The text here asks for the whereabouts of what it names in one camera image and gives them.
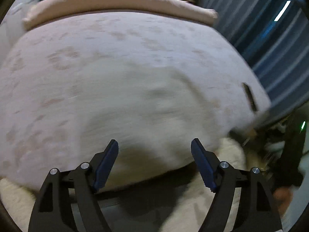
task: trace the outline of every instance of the metal screw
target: metal screw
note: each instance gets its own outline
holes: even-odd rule
[[[223,167],[223,168],[228,168],[229,167],[229,164],[226,162],[226,161],[222,161],[220,163],[220,166]]]
[[[254,167],[254,168],[252,168],[252,172],[253,172],[253,173],[259,173],[260,170],[259,170],[257,167]]]
[[[88,162],[84,162],[83,164],[80,165],[80,167],[82,169],[87,169],[89,167],[89,163]]]
[[[58,172],[58,170],[57,170],[57,168],[53,168],[49,172],[50,172],[50,174],[56,174]]]

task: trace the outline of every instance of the green led light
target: green led light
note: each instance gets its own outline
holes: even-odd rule
[[[302,128],[301,128],[301,130],[304,129],[305,124],[306,124],[306,121],[304,121],[304,122],[302,123]]]

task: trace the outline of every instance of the green light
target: green light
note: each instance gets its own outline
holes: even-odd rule
[[[305,124],[306,124],[306,121],[304,121],[304,122],[302,123],[302,128],[301,128],[301,129],[304,129]]]

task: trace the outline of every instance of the beige blanket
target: beige blanket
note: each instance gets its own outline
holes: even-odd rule
[[[217,19],[213,9],[204,9],[181,0],[43,0],[23,19],[27,30],[44,22],[76,13],[103,9],[133,9],[197,21],[212,25]]]

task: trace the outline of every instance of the white light strip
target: white light strip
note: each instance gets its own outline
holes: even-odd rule
[[[289,6],[289,4],[291,3],[291,1],[287,1],[286,4],[284,5],[283,9],[280,11],[280,13],[277,15],[277,17],[275,18],[275,22],[277,22],[280,17],[283,15],[283,13],[285,12],[285,10],[287,9],[287,7]]]

